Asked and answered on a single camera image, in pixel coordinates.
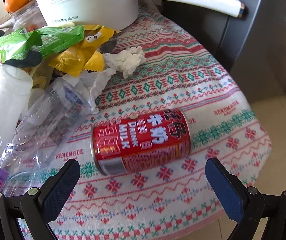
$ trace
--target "beverage can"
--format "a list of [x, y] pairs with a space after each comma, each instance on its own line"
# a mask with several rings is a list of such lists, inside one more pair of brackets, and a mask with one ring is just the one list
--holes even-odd
[[165, 165], [190, 153], [188, 124], [180, 109], [166, 109], [93, 127], [93, 160], [103, 175]]

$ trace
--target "tablecloth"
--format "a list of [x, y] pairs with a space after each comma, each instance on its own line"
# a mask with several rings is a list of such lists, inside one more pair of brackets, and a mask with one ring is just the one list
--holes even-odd
[[[217, 157], [245, 186], [252, 185], [269, 156], [269, 136], [237, 84], [184, 29], [155, 9], [140, 8], [136, 22], [118, 36], [115, 53], [142, 46], [147, 62], [124, 79], [112, 77], [90, 115], [42, 173], [56, 174], [69, 158], [81, 177], [58, 219], [58, 239], [173, 239], [216, 219], [223, 209], [204, 165]], [[113, 177], [98, 173], [90, 153], [90, 128], [119, 117], [179, 107], [193, 142], [189, 157], [165, 166]], [[22, 223], [26, 239], [31, 239]]]

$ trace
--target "crumpled paper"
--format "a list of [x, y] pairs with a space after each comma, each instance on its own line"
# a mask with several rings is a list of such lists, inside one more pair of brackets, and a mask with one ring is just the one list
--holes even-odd
[[123, 72], [123, 77], [128, 78], [135, 69], [146, 62], [144, 51], [141, 46], [122, 50], [118, 54], [103, 54], [105, 65]]
[[114, 68], [107, 68], [102, 72], [91, 72], [83, 70], [78, 77], [65, 74], [62, 78], [69, 82], [91, 106], [90, 114], [97, 114], [95, 99], [102, 93], [111, 76], [116, 73]]

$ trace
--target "yellow wrapper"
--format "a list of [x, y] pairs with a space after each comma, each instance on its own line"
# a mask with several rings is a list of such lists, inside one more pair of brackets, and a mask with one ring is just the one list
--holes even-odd
[[100, 25], [84, 25], [83, 41], [55, 57], [49, 66], [77, 77], [83, 69], [103, 71], [103, 55], [96, 50], [111, 37], [115, 30]]

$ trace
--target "tile floor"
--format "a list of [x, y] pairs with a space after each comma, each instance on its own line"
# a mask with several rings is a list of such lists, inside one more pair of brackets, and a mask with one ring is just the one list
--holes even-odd
[[[272, 141], [270, 157], [254, 186], [263, 194], [280, 195], [286, 190], [286, 96], [255, 102], [251, 106]], [[254, 240], [261, 239], [266, 221], [261, 220]], [[181, 240], [226, 240], [235, 224], [224, 215]]]

